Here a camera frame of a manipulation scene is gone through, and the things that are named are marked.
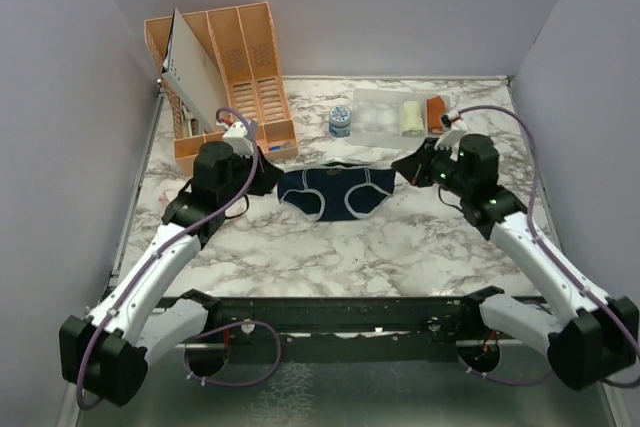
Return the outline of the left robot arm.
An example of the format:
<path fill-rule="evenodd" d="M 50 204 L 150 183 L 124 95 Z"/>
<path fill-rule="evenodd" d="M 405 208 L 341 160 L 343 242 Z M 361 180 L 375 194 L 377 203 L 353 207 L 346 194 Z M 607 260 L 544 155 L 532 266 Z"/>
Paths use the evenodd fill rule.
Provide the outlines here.
<path fill-rule="evenodd" d="M 125 279 L 88 314 L 69 316 L 59 330 L 62 374 L 76 387 L 76 403 L 90 410 L 106 400 L 130 402 L 149 367 L 178 344 L 229 337 L 217 300 L 195 290 L 160 315 L 153 311 L 177 275 L 227 221 L 240 199 L 272 192 L 284 172 L 254 143 L 248 153 L 227 142 L 204 144 L 193 175 L 162 216 L 151 244 Z"/>

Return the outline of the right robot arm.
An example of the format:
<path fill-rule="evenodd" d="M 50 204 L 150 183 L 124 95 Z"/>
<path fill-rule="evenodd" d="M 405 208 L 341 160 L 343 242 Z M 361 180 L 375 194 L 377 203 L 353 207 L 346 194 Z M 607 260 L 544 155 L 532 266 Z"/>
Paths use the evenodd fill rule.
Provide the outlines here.
<path fill-rule="evenodd" d="M 466 134 L 453 155 L 426 139 L 393 169 L 418 188 L 433 185 L 459 199 L 465 220 L 510 257 L 546 300 L 537 310 L 486 291 L 459 314 L 461 330 L 481 338 L 505 333 L 546 356 L 562 383 L 581 390 L 633 366 L 639 358 L 639 310 L 591 282 L 536 226 L 531 210 L 499 183 L 499 153 L 482 134 Z"/>

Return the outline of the navy blue underwear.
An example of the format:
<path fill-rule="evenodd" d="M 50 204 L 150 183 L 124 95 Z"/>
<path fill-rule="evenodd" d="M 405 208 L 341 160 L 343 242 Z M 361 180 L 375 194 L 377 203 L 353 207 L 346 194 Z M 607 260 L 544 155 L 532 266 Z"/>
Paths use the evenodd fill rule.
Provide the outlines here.
<path fill-rule="evenodd" d="M 395 177 L 391 168 L 331 162 L 286 172 L 277 197 L 316 222 L 362 220 L 393 196 Z"/>

